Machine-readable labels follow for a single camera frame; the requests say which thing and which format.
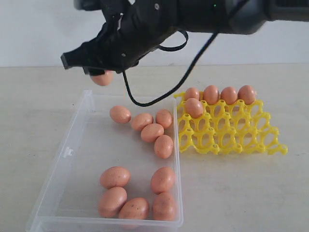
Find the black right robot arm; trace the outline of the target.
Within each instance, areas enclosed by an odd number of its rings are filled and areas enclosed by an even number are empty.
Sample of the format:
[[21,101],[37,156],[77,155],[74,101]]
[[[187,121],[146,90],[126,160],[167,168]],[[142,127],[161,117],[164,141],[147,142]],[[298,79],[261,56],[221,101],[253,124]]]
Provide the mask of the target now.
[[98,35],[62,54],[65,69],[121,73],[177,31],[253,34],[267,21],[309,19],[306,0],[77,0],[79,10],[102,11]]

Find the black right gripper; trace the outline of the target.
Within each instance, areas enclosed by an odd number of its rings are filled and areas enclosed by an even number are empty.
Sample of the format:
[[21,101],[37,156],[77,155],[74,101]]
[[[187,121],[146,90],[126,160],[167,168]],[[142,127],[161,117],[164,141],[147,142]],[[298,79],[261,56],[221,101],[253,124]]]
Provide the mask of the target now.
[[137,66],[154,50],[178,51],[183,44],[162,46],[162,42],[177,32],[178,1],[137,0],[118,20],[109,34],[100,40],[90,40],[61,55],[65,70],[82,67],[87,75],[104,75],[106,70],[122,72]]

